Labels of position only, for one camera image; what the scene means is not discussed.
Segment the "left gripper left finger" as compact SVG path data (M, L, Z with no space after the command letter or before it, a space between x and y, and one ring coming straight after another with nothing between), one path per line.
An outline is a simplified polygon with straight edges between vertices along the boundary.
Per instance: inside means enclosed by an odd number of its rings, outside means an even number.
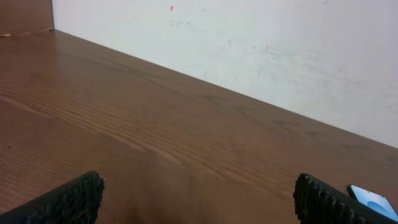
M105 180L89 171L17 208L1 214L5 224L94 224Z

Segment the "blue Galaxy smartphone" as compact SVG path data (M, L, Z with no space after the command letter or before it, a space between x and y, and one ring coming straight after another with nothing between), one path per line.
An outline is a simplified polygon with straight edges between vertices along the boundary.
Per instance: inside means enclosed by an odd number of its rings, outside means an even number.
M362 189L355 185L348 186L348 193L350 197L354 198L361 204L368 208L397 221L397 213L389 203L388 199L382 195L376 194L372 191Z

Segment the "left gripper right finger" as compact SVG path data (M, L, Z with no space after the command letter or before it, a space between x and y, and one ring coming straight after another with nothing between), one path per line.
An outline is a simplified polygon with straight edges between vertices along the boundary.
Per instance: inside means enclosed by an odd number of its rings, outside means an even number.
M293 198L301 224L397 224L307 173L295 181Z

